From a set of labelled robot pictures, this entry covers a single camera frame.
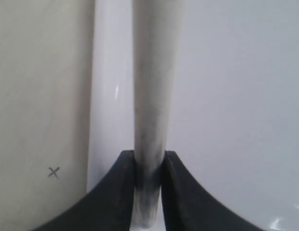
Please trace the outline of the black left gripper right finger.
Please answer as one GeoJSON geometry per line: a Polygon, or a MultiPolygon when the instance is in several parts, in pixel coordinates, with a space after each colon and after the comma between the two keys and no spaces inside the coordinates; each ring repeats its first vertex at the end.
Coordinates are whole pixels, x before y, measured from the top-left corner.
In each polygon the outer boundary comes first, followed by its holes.
{"type": "Polygon", "coordinates": [[[221,204],[191,175],[174,151],[165,153],[161,193],[168,231],[258,231],[221,204]]]}

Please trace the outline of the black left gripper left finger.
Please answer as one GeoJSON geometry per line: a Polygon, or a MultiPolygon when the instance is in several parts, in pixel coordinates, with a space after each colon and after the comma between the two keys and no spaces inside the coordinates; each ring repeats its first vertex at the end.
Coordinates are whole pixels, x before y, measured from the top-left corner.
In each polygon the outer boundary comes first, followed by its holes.
{"type": "Polygon", "coordinates": [[[38,231],[128,231],[135,167],[133,151],[122,151],[103,179],[78,203],[38,231]]]}

